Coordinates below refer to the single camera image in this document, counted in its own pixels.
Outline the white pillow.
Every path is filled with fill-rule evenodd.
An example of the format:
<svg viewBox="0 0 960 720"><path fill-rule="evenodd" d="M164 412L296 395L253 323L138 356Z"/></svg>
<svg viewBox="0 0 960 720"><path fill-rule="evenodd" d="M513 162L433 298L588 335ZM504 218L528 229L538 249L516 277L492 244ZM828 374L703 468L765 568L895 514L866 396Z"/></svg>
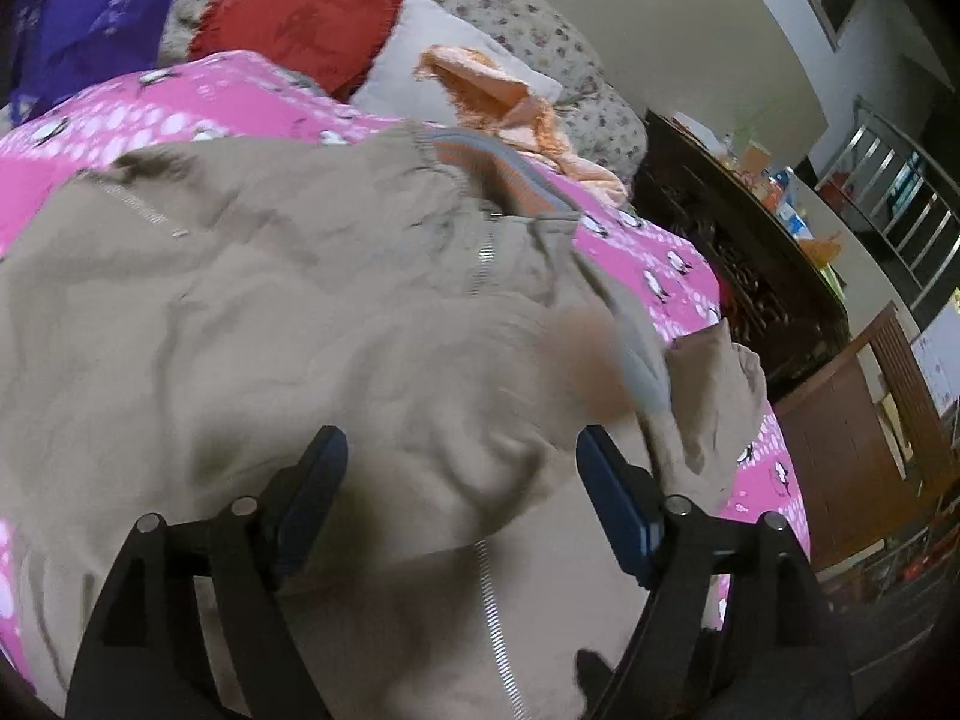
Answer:
<svg viewBox="0 0 960 720"><path fill-rule="evenodd" d="M433 0L404 0L391 36L350 104L386 119L455 125L459 109L448 82L473 85L482 93L500 88L513 101L529 93L556 103L563 94L562 83Z"/></svg>

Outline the beige zip jacket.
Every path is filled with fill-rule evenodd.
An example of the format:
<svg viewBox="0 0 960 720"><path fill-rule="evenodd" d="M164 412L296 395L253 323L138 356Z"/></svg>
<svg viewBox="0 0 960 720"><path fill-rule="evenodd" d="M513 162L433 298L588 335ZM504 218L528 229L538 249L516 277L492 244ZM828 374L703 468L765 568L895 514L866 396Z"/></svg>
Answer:
<svg viewBox="0 0 960 720"><path fill-rule="evenodd" d="M664 340L579 254L588 227L415 125L71 177L2 266L2 512L39 697L64 706L140 515L211 517L335 426L347 473L281 602L335 717L581 717L576 655L619 656L646 596L579 431L717 512L766 406L726 323Z"/></svg>

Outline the orange fringed cloth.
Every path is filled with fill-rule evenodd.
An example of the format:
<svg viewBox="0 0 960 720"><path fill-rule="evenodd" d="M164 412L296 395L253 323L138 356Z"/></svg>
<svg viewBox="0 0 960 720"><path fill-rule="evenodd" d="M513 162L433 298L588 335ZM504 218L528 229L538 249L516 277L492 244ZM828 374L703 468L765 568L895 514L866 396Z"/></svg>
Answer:
<svg viewBox="0 0 960 720"><path fill-rule="evenodd" d="M623 206L628 200L619 177L579 156L547 99L487 54L466 46L430 46L421 52L413 75L443 87L461 127L532 156L551 171L583 184L607 206Z"/></svg>

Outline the metal railing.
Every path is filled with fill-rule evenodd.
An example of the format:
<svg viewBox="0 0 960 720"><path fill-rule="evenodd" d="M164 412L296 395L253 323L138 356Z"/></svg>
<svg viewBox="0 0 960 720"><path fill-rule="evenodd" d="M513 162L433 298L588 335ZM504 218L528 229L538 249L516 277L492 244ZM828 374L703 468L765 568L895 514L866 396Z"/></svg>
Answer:
<svg viewBox="0 0 960 720"><path fill-rule="evenodd" d="M814 185L928 327L958 288L958 182L864 98Z"/></svg>

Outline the red cushion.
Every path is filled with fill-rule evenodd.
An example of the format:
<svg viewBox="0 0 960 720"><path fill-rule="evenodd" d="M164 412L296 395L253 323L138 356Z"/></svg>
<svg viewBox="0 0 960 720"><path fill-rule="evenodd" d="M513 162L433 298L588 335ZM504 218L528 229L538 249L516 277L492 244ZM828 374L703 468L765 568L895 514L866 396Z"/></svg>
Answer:
<svg viewBox="0 0 960 720"><path fill-rule="evenodd" d="M347 101L386 45L404 0L213 0L189 57L250 50Z"/></svg>

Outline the floral quilt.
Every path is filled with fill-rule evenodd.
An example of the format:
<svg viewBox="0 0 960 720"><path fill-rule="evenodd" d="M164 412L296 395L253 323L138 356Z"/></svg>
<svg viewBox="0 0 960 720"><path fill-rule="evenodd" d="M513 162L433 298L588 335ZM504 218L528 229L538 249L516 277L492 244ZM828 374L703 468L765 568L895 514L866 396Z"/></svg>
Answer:
<svg viewBox="0 0 960 720"><path fill-rule="evenodd" d="M213 0L174 0L167 14L160 62L177 64L200 17ZM579 156L631 181L646 156L643 117L604 78L601 56L545 0L433 0L496 41L516 59L563 87L555 104L566 135Z"/></svg>

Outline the purple shopping bag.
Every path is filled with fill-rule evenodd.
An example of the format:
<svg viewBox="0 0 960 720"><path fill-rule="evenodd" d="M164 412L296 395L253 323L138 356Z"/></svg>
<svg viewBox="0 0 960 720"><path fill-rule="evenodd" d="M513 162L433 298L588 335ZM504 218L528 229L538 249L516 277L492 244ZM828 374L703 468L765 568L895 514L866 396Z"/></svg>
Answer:
<svg viewBox="0 0 960 720"><path fill-rule="evenodd" d="M158 62L172 0L16 0L10 119L23 125L73 94Z"/></svg>

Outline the dark wooden cabinet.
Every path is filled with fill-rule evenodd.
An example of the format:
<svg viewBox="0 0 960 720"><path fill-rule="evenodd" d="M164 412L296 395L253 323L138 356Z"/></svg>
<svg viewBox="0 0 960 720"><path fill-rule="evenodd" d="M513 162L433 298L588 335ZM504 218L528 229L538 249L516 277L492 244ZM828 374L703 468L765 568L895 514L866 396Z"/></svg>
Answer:
<svg viewBox="0 0 960 720"><path fill-rule="evenodd" d="M776 403L850 343L843 302L778 218L692 137L656 112L646 133L633 206L708 260L732 338L760 356Z"/></svg>

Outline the pink penguin blanket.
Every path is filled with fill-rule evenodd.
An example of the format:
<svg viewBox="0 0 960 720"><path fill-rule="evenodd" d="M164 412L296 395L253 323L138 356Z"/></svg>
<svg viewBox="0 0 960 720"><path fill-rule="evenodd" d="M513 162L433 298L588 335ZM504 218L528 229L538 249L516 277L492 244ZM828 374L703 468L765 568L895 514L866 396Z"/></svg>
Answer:
<svg viewBox="0 0 960 720"><path fill-rule="evenodd" d="M244 50L90 86L3 137L2 262L13 262L10 250L68 177L134 149L220 137L354 145L389 125ZM581 220L579 247L640 296L664 338L718 321L718 277L691 242L537 156L511 151L496 167L508 177L530 172L568 200Z"/></svg>

